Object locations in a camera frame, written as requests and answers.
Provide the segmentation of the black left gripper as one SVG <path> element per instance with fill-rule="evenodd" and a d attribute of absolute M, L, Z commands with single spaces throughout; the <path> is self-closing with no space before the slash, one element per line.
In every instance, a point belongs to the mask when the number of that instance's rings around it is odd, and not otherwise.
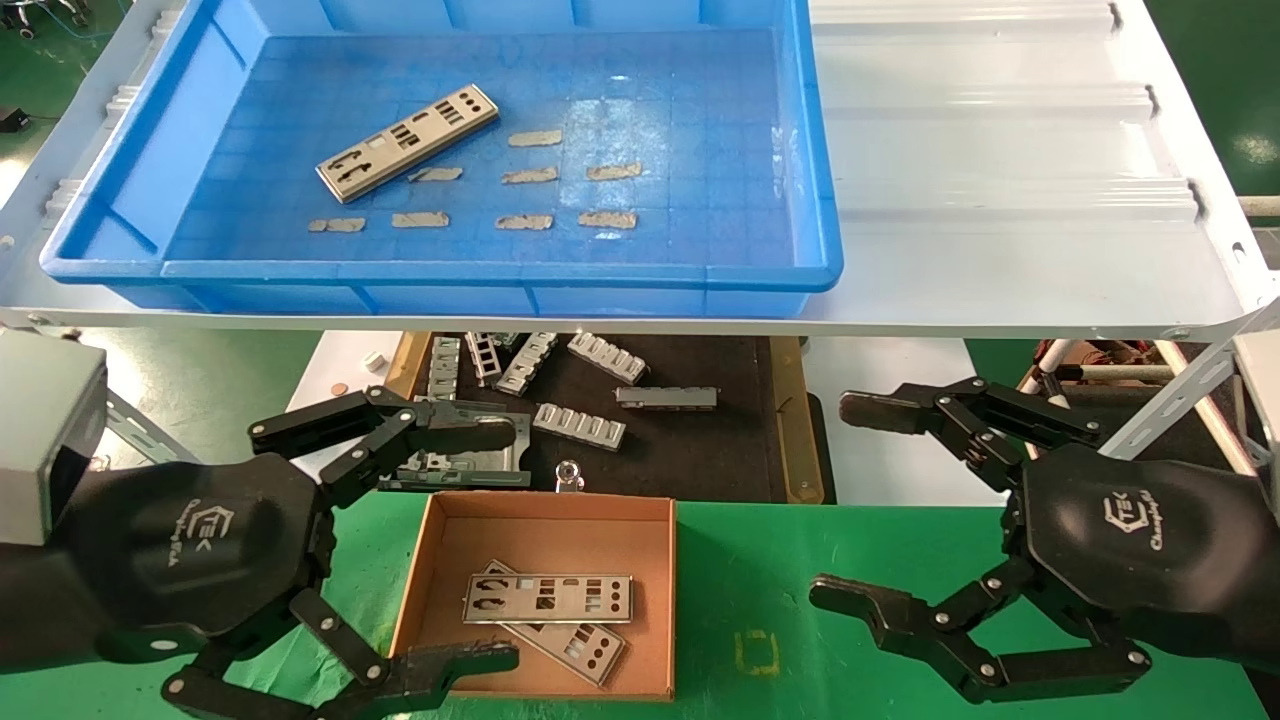
<path fill-rule="evenodd" d="M 248 437 L 261 456 L 244 462 L 91 473 L 45 544 L 4 544 L 3 670 L 196 653 L 161 688 L 191 717 L 385 719 L 439 708 L 461 678 L 518 666 L 517 647 L 500 641 L 384 657 L 315 589 L 330 570 L 332 507 L 419 452 L 507 448 L 509 423 L 374 386 L 256 421 Z M 288 461 L 348 441 L 319 486 Z M 312 706 L 227 682 L 232 664 L 297 626 L 351 675 L 334 697 Z"/>

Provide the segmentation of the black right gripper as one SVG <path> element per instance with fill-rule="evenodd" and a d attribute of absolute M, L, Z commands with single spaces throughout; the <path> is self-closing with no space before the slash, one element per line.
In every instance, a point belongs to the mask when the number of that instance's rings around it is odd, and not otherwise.
<path fill-rule="evenodd" d="M 982 378 L 850 389 L 840 419 L 931 436 L 991 489 L 1012 491 L 1006 547 L 1025 560 L 1006 559 L 936 606 L 828 573 L 810 584 L 814 607 L 864 621 L 878 650 L 927 664 L 965 701 L 1124 692 L 1151 669 L 1132 641 L 1277 670 L 1277 520 L 1257 478 L 1106 457 L 1091 450 L 1100 423 Z M 1053 451 L 1025 465 L 1027 443 Z M 1023 597 L 1088 644 L 998 655 L 974 642 Z"/>

